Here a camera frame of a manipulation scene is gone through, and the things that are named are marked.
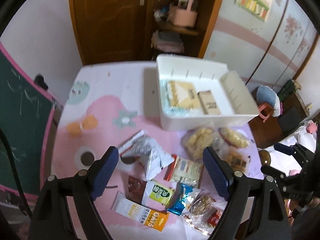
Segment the table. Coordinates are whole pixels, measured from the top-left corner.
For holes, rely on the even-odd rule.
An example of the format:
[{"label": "table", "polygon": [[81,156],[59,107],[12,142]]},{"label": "table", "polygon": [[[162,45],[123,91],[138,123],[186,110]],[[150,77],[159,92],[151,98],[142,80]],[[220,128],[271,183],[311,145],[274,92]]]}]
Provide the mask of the table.
[{"label": "table", "polygon": [[[84,152],[91,151],[95,159],[100,159],[109,146],[120,146],[141,129],[146,130],[167,152],[188,157],[180,144],[185,132],[167,132],[160,127],[156,63],[122,62],[83,67],[76,77],[58,125],[52,173],[58,178],[74,176],[80,169],[88,169],[80,161]],[[236,129],[253,138],[247,124]],[[251,156],[249,176],[263,179],[255,144],[244,152]],[[166,169],[162,170],[156,180],[170,187],[171,182],[163,180],[165,172]],[[118,185],[118,188],[106,189],[94,202],[114,239],[207,238],[186,227],[174,214],[169,215],[164,230],[159,232],[111,211],[116,192],[127,191],[129,174],[143,179],[143,168],[139,164],[126,165],[119,160],[108,183],[109,186]],[[217,195],[206,170],[201,188],[209,189],[216,200],[223,200]],[[77,235],[85,239],[72,198],[68,198],[68,203]],[[163,210],[161,204],[150,207]]]}]

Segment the pink stool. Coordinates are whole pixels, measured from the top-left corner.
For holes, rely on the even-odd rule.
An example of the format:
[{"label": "pink stool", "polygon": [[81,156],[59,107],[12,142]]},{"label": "pink stool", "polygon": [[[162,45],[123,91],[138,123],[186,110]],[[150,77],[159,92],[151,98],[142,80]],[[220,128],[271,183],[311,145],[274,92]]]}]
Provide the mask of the pink stool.
[{"label": "pink stool", "polygon": [[[268,112],[268,108],[270,109],[270,112],[268,113],[267,116],[264,116],[261,111],[264,110],[266,108],[266,111]],[[259,109],[259,116],[263,119],[263,122],[266,122],[266,120],[272,115],[273,113],[273,107],[271,105],[269,105],[268,103],[262,103],[261,105],[259,105],[258,107]]]}]

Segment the green chalkboard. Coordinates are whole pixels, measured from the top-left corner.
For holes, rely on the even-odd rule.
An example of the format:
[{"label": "green chalkboard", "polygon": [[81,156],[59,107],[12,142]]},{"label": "green chalkboard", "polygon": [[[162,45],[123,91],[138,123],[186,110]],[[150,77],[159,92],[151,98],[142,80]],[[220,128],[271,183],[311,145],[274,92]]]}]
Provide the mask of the green chalkboard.
[{"label": "green chalkboard", "polygon": [[[0,128],[14,155],[25,193],[40,192],[40,159],[52,101],[36,90],[0,51]],[[17,190],[0,142],[0,185]]]}]

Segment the blue cushion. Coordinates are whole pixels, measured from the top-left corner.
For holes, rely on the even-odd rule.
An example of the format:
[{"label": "blue cushion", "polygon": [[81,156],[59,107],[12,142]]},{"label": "blue cushion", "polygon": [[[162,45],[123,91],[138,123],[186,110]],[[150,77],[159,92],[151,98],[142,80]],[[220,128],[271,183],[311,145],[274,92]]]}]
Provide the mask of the blue cushion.
[{"label": "blue cushion", "polygon": [[268,103],[272,107],[276,104],[277,94],[268,86],[259,86],[257,90],[257,103]]}]

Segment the white wall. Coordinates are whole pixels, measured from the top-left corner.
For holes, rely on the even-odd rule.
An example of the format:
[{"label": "white wall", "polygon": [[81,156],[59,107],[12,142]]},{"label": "white wall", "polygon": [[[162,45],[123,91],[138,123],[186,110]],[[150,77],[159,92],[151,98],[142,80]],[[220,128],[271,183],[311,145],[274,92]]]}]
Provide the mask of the white wall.
[{"label": "white wall", "polygon": [[27,0],[0,42],[32,79],[41,73],[49,90],[65,103],[82,67],[68,0]]},{"label": "white wall", "polygon": [[298,92],[301,99],[306,105],[313,104],[310,109],[310,118],[313,118],[320,110],[320,42],[297,80],[302,86]]}]

